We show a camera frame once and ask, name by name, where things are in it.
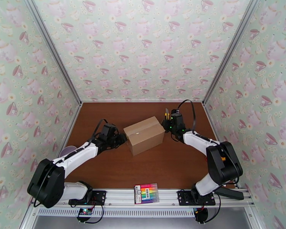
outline brown tabletop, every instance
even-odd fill
[[[177,108],[179,103],[85,103],[80,111],[67,145],[81,146],[87,141],[100,119],[105,118],[123,128],[152,116],[161,123],[165,108]],[[200,103],[195,103],[196,131],[215,139]],[[180,108],[185,124],[192,127],[190,103]],[[93,188],[133,188],[135,184],[158,183],[158,188],[189,189],[207,174],[205,156],[191,146],[175,142],[170,134],[163,143],[133,156],[126,144],[102,152],[75,169],[67,181],[85,181]]]

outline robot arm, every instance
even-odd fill
[[[65,182],[65,178],[77,167],[99,155],[117,148],[126,142],[113,124],[106,123],[101,133],[92,136],[81,147],[53,161],[42,160],[27,188],[27,192],[45,207],[53,207],[60,200],[75,200],[81,204],[90,201],[92,187],[84,182]]]
[[[230,180],[243,174],[233,146],[229,142],[218,142],[185,127],[179,110],[168,110],[162,126],[166,132],[171,132],[177,141],[190,145],[207,157],[208,174],[195,184],[192,189],[194,198],[205,196]]]

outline floral wallpaper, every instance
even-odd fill
[[[18,228],[27,186],[61,147],[77,102],[22,0],[0,0],[0,228]]]
[[[200,101],[249,0],[35,3],[83,101]]]
[[[286,0],[263,0],[207,102],[267,228],[286,229]]]

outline pencil pack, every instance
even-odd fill
[[[159,192],[157,183],[135,185],[135,204],[159,202]]]

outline cardboard box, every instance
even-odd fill
[[[124,132],[128,138],[127,144],[135,156],[161,144],[165,130],[154,116],[124,128]]]

